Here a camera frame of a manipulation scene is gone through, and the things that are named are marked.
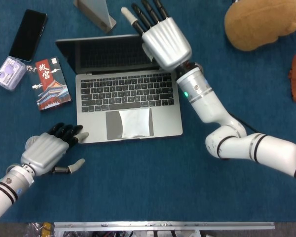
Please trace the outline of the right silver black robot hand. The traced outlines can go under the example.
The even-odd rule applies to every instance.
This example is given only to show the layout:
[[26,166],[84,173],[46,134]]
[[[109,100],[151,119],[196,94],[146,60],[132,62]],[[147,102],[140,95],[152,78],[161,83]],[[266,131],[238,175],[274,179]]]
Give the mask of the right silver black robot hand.
[[150,20],[136,3],[131,5],[134,13],[124,6],[121,13],[139,34],[158,65],[166,71],[174,71],[191,58],[191,46],[161,1],[153,2],[157,12],[147,0],[141,3]]

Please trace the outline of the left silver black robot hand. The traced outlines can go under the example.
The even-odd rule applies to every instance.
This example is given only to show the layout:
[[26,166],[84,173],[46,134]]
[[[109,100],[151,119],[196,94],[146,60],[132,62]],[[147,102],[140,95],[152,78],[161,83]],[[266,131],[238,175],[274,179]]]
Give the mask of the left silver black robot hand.
[[25,149],[21,166],[33,170],[35,176],[50,172],[69,149],[89,136],[82,129],[82,125],[55,124]]

